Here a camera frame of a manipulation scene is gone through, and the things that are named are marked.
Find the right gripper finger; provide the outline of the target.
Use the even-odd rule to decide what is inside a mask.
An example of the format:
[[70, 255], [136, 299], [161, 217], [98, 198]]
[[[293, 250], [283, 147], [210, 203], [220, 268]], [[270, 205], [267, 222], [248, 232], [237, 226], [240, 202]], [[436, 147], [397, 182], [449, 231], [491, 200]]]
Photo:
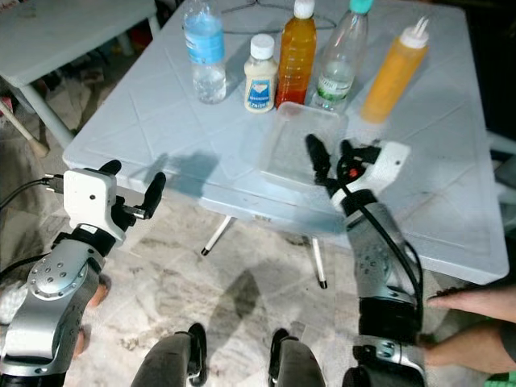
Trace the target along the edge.
[[314, 184], [331, 185], [331, 155], [326, 151], [323, 141], [314, 134], [307, 134], [305, 143], [314, 170]]
[[340, 141], [339, 183], [352, 183], [359, 177], [359, 155], [349, 140]]

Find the clear plastic container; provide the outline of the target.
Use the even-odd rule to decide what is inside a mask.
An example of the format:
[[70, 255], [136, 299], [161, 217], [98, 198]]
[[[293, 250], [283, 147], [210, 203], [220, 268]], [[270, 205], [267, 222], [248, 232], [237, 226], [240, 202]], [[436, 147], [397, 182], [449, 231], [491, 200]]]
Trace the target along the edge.
[[263, 141], [258, 169], [265, 180], [274, 185], [290, 190], [316, 188], [306, 137], [312, 134], [324, 144], [333, 166], [338, 162], [339, 143], [346, 132], [346, 115], [284, 102], [277, 108], [272, 129]]

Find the person bare foot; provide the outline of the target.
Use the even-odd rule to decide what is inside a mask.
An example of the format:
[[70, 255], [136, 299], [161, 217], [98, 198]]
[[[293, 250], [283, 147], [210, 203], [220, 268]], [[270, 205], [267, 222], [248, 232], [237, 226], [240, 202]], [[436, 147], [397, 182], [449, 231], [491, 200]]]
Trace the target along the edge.
[[87, 309], [96, 309], [101, 302], [107, 299], [108, 293], [110, 293], [111, 280], [107, 274], [101, 274], [99, 277], [98, 286], [92, 296], [87, 302]]

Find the large white plastic table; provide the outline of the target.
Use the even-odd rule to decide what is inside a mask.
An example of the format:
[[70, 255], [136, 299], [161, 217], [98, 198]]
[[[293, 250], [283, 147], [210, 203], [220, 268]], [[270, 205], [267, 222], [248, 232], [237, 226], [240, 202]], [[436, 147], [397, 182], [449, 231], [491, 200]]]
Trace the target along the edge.
[[[204, 209], [347, 246], [340, 214], [322, 188], [290, 190], [269, 183], [258, 169], [274, 114], [244, 108], [243, 63], [251, 37], [279, 33], [290, 16], [259, 7], [223, 15], [230, 84], [226, 100], [208, 106], [194, 92], [178, 11], [68, 145], [65, 163], [84, 169], [119, 160], [119, 185], [139, 192], [162, 170], [170, 191]], [[359, 110], [391, 41], [421, 16], [429, 18], [429, 51], [382, 133], [384, 140], [409, 145], [410, 154], [377, 199], [389, 206], [425, 269], [485, 284], [504, 277], [510, 265], [460, 8], [375, 0], [358, 94], [347, 104], [347, 136], [364, 129]]]

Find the wooden stick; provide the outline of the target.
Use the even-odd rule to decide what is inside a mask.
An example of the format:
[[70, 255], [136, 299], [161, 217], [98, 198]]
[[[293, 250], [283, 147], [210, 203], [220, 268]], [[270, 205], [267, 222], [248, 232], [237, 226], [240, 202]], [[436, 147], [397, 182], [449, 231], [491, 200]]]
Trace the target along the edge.
[[8, 121], [11, 122], [12, 125], [15, 126], [15, 129], [19, 130], [19, 133], [25, 137], [25, 140], [30, 145], [33, 154], [36, 157], [45, 157], [49, 153], [49, 147], [45, 144], [42, 144], [40, 140], [38, 140], [35, 136], [33, 136], [28, 129], [15, 117], [14, 111], [11, 110], [9, 106], [7, 106], [3, 101], [0, 101], [0, 111], [4, 115], [4, 118], [7, 118]]

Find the small white sauce bottle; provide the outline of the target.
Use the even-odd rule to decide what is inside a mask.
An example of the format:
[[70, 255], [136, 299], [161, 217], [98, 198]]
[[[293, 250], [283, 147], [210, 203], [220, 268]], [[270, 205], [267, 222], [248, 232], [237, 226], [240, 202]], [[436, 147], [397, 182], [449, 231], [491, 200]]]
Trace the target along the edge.
[[274, 38], [254, 35], [250, 40], [250, 58], [244, 63], [244, 108], [250, 113], [268, 113], [274, 107], [279, 64], [274, 60]]

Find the yellow squeeze bottle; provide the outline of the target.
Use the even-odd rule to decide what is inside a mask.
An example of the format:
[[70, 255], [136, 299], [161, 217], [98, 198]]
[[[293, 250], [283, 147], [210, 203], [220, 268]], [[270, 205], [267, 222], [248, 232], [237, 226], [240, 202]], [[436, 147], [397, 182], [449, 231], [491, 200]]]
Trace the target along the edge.
[[359, 117], [366, 123], [386, 122], [395, 104], [401, 99], [410, 79], [427, 55], [428, 23], [428, 16], [421, 16], [415, 25], [403, 29], [392, 42], [359, 111]]

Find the clear bottle teal cap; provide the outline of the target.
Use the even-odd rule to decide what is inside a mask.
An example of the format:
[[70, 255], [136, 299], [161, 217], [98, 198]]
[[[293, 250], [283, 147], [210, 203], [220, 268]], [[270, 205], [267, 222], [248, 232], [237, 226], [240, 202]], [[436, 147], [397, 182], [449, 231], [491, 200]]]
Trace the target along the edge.
[[343, 110], [353, 95], [368, 42], [368, 13], [375, 0], [350, 0], [349, 10], [331, 34], [319, 63], [309, 104], [327, 111]]

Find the orange drink bottle white cap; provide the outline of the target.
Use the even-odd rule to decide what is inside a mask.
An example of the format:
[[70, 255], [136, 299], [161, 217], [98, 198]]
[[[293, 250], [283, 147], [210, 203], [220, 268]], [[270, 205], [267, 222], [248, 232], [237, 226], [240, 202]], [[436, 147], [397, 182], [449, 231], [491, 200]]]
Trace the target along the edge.
[[317, 52], [317, 29], [314, 25], [314, 0], [295, 0], [293, 18], [281, 33], [279, 80], [274, 106], [283, 102], [303, 104], [312, 77], [314, 54]]

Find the small white plastic table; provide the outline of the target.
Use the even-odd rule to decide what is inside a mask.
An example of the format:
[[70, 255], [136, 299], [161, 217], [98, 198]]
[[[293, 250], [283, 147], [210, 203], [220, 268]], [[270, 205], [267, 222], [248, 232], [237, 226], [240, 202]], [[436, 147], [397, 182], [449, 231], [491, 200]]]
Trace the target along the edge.
[[127, 31], [143, 21], [152, 35], [160, 32], [156, 0], [28, 0], [1, 10], [0, 77], [66, 148], [73, 133], [32, 82], [110, 40], [131, 51]]

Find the water bottle blue label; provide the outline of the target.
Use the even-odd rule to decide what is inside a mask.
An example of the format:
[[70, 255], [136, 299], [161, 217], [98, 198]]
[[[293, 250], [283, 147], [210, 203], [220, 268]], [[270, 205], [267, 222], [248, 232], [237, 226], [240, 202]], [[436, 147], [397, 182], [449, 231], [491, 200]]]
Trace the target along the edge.
[[193, 66], [193, 85], [200, 102], [216, 104], [226, 97], [224, 28], [210, 0], [185, 0], [185, 47]]

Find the robot left leg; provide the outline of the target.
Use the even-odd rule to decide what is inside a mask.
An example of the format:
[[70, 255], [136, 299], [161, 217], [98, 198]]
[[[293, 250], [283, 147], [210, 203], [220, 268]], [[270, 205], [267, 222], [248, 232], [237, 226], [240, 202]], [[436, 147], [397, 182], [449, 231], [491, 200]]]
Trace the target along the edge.
[[202, 387], [207, 379], [206, 331], [196, 322], [151, 347], [131, 387]]

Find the robot leg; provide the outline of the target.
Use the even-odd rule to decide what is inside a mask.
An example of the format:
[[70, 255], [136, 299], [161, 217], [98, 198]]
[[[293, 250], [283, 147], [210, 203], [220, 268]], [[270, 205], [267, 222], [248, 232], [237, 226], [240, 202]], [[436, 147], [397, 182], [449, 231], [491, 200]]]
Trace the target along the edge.
[[196, 322], [151, 347], [131, 387], [202, 387], [207, 379], [206, 331]]
[[312, 350], [284, 328], [274, 331], [270, 344], [268, 387], [326, 387]]

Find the person bare leg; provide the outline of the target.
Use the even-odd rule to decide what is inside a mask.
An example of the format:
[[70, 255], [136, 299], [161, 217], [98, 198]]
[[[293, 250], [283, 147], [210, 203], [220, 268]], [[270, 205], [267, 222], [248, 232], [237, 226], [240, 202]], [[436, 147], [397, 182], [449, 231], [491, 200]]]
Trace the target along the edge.
[[459, 365], [478, 372], [516, 372], [516, 284], [452, 290], [427, 299], [427, 305], [483, 314], [480, 321], [438, 343], [420, 343], [424, 364]]

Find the robot right leg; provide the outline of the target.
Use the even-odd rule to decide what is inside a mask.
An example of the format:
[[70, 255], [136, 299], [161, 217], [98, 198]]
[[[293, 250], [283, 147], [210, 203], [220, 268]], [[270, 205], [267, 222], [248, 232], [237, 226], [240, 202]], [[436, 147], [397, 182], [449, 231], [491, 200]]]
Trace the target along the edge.
[[270, 344], [268, 387], [326, 387], [312, 350], [284, 328], [274, 331]]

